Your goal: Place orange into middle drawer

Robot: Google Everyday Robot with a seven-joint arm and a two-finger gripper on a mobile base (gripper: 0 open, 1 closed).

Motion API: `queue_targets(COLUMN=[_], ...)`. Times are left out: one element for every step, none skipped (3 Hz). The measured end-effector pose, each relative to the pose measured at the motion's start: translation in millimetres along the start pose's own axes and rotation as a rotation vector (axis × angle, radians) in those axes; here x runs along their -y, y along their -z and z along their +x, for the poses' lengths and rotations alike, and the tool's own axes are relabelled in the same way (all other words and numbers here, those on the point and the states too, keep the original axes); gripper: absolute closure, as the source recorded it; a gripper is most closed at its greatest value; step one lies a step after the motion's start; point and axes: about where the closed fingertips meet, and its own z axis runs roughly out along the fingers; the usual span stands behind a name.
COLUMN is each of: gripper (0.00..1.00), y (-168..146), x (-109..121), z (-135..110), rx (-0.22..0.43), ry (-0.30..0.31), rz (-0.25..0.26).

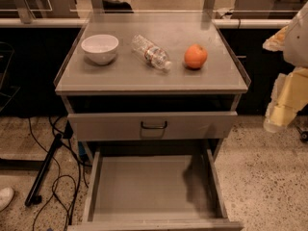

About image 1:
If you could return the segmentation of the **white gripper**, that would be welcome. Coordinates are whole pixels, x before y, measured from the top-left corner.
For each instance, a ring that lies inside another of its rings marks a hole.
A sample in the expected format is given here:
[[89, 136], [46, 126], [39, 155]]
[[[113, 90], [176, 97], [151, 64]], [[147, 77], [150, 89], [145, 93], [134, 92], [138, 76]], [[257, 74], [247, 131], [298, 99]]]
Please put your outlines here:
[[300, 66], [288, 75], [280, 73], [274, 82], [263, 126], [266, 131], [277, 133], [287, 128], [308, 104], [308, 3], [288, 27], [268, 38], [263, 48], [283, 51], [287, 63]]

